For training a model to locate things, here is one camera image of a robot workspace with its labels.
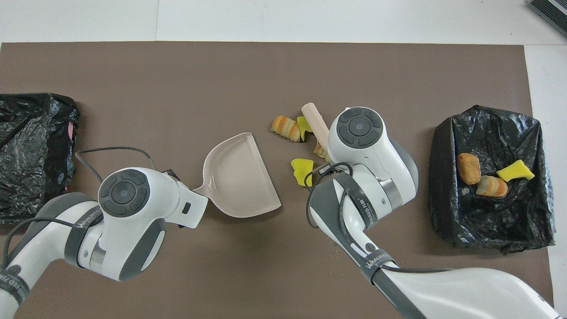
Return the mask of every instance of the food scrap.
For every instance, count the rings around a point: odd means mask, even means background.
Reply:
[[[508,185],[501,178],[483,175],[480,178],[476,194],[490,197],[502,197],[508,194]]]
[[[305,132],[313,132],[313,129],[311,129],[311,126],[309,126],[309,123],[307,122],[307,119],[305,118],[305,116],[298,116],[297,117],[297,126],[299,127],[299,134],[301,135],[301,140],[304,141],[305,140]]]
[[[514,178],[525,177],[527,179],[532,179],[535,176],[521,159],[515,161],[510,166],[497,171],[496,174],[507,182]]]
[[[480,181],[480,163],[475,155],[469,153],[457,155],[457,169],[465,184],[473,185]]]
[[[299,142],[300,134],[297,122],[289,117],[280,115],[272,122],[272,132],[277,133],[294,142]]]
[[[324,149],[321,144],[319,144],[319,142],[317,142],[317,145],[315,145],[315,150],[313,151],[313,153],[315,153],[317,156],[319,156],[320,158],[325,158],[327,159],[327,150]]]
[[[305,176],[313,170],[313,161],[310,159],[296,158],[291,161],[291,166],[293,167],[293,176],[297,179],[297,183],[301,186],[305,186]],[[312,176],[307,178],[307,185],[311,187]]]

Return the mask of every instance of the yellow sponge piece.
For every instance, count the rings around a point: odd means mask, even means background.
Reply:
[[[515,161],[512,165],[497,171],[496,174],[507,182],[514,178],[525,177],[527,179],[532,179],[535,176],[521,159]]]
[[[291,161],[291,166],[293,167],[293,176],[297,179],[297,183],[301,186],[305,186],[305,176],[313,170],[313,161],[310,159],[296,158]],[[307,178],[307,185],[311,187],[311,177]]]
[[[313,132],[313,129],[311,128],[311,126],[309,126],[309,123],[307,122],[305,116],[297,117],[297,126],[299,127],[299,134],[301,135],[302,141],[305,140],[305,131]]]

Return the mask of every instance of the black strap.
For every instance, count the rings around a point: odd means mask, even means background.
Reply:
[[[79,218],[67,237],[67,243],[65,243],[65,261],[73,266],[84,268],[79,265],[79,250],[81,249],[81,244],[83,244],[83,239],[87,234],[89,227],[98,224],[102,220],[103,211],[100,206],[94,206],[89,209],[81,218]]]
[[[372,276],[374,276],[378,269],[387,262],[395,261],[388,253],[386,253],[385,250],[376,249],[366,256],[364,262],[360,265],[360,270],[366,280],[368,280],[371,284],[374,284],[372,282]]]
[[[370,199],[366,196],[362,188],[348,173],[341,173],[334,178],[352,198],[352,202],[356,206],[358,213],[364,219],[366,229],[376,225],[378,216],[374,211],[374,207],[370,203]]]
[[[20,306],[29,295],[26,281],[6,269],[0,269],[0,289],[11,294]]]

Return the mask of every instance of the black plastic bag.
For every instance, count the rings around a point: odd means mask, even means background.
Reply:
[[[477,186],[459,178],[459,153],[478,156],[482,175],[497,176],[519,159],[535,177],[510,180],[502,198],[476,195]],[[553,191],[539,121],[482,106],[446,119],[431,145],[429,209],[434,230],[455,246],[512,253],[553,245]]]
[[[66,96],[0,94],[0,224],[34,217],[66,192],[78,119]]]

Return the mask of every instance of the circular button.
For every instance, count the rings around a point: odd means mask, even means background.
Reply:
[[[349,123],[349,131],[356,136],[364,136],[368,134],[372,123],[365,116],[357,116]]]
[[[134,185],[129,182],[120,182],[112,189],[112,199],[119,204],[126,204],[136,195]]]

